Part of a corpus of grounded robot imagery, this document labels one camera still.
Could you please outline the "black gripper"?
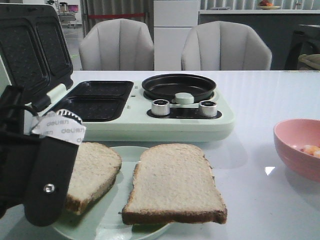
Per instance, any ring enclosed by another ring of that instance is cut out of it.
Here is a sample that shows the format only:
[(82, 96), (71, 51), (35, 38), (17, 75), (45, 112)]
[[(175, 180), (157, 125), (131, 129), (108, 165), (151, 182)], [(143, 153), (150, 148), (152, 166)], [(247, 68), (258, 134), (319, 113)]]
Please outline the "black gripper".
[[(23, 104), (24, 89), (8, 85), (0, 97), (0, 216), (24, 205), (35, 226), (54, 223), (64, 208), (86, 127), (67, 109), (38, 113)], [(24, 134), (25, 112), (34, 118)]]

